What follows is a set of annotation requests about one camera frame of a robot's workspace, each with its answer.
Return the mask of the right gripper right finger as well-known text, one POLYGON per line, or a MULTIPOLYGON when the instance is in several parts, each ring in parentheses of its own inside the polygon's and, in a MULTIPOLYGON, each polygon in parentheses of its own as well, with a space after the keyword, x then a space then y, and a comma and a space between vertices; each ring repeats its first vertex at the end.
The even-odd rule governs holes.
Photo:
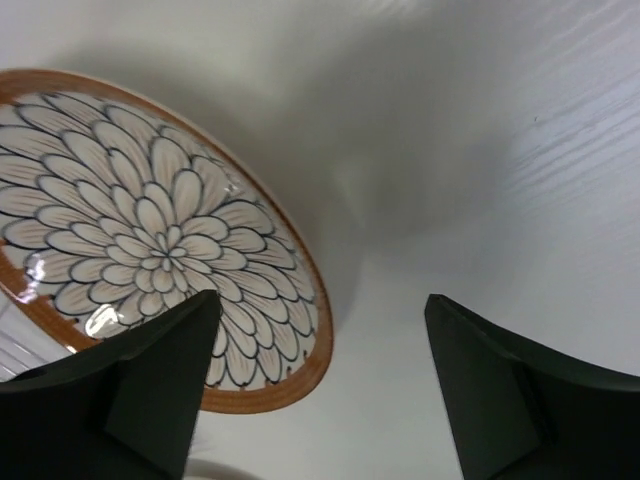
POLYGON ((636 479, 639 379, 432 294, 431 354, 466 479, 636 479))

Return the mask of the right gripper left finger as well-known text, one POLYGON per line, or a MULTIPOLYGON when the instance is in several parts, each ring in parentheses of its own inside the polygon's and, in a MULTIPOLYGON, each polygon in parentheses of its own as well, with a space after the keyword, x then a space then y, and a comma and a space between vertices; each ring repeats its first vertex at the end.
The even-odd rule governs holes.
POLYGON ((2 383, 2 478, 182 478, 220 319, 205 290, 2 383))

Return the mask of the flower pattern plate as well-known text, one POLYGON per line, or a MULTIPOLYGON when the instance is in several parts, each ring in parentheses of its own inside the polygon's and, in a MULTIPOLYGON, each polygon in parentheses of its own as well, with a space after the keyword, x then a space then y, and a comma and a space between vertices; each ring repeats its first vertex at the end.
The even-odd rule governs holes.
POLYGON ((1 74, 1 297, 70 352, 202 290, 222 304, 202 407, 255 414, 322 381, 326 288, 294 225, 213 138, 108 82, 1 74))

